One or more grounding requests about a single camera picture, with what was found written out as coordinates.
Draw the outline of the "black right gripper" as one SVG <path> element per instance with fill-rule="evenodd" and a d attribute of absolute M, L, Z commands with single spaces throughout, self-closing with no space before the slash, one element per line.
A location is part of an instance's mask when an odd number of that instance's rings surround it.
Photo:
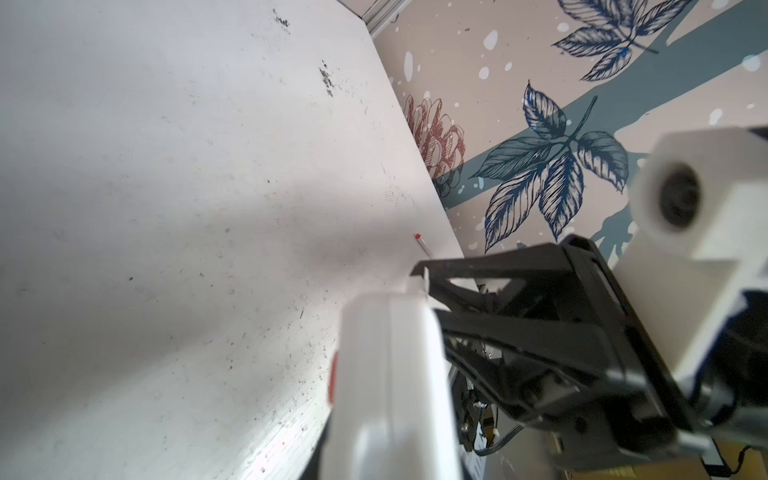
<path fill-rule="evenodd" d="M 507 415 L 554 433 L 553 463 L 592 471 L 698 456 L 708 439 L 595 244 L 571 235 L 483 257 L 423 260 L 446 355 Z"/>

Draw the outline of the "white remote control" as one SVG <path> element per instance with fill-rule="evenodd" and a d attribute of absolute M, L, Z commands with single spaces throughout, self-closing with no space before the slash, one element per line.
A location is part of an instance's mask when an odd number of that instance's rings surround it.
<path fill-rule="evenodd" d="M 341 313 L 322 479 L 460 479 L 440 325 L 423 293 L 365 294 Z"/>

